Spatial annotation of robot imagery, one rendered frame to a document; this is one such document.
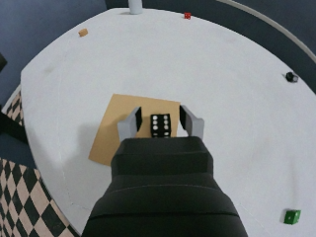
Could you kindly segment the tan flat mat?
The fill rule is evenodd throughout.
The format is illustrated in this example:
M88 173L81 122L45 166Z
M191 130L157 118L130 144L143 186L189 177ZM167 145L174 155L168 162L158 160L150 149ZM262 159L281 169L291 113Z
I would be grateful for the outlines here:
M125 120L135 107L142 107L142 125L135 137L151 137L150 115L170 114L171 136L177 136L179 105L181 102L139 96L113 94L95 136L89 158L111 167L111 161L119 148L117 123Z

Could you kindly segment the red die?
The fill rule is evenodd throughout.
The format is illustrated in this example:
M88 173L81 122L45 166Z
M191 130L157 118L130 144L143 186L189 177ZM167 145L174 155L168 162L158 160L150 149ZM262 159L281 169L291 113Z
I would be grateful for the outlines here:
M185 13L185 16L184 16L185 19L191 19L191 13Z

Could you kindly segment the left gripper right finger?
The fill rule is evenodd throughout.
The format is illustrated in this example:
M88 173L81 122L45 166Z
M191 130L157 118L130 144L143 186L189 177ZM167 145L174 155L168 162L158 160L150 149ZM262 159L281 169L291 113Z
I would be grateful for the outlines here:
M179 105L179 121L188 136L198 136L203 140L203 118L197 118L185 105Z

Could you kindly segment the green die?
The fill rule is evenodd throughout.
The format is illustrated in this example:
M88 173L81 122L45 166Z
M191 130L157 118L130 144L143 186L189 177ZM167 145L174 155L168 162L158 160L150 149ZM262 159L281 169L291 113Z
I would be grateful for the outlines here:
M292 209L286 212L284 224L293 225L298 223L301 209Z

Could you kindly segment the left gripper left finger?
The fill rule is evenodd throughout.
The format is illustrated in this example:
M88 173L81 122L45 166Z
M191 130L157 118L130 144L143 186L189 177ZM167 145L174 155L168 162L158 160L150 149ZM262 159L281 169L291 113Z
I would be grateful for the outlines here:
M126 138L135 137L142 125L141 107L135 107L129 116L125 120L120 120L117 125L120 143Z

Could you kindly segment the white bottle with blue cap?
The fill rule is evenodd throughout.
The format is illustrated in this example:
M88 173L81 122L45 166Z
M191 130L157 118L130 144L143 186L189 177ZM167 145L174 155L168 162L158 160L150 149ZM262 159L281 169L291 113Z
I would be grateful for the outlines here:
M130 15L143 13L141 0L128 0Z

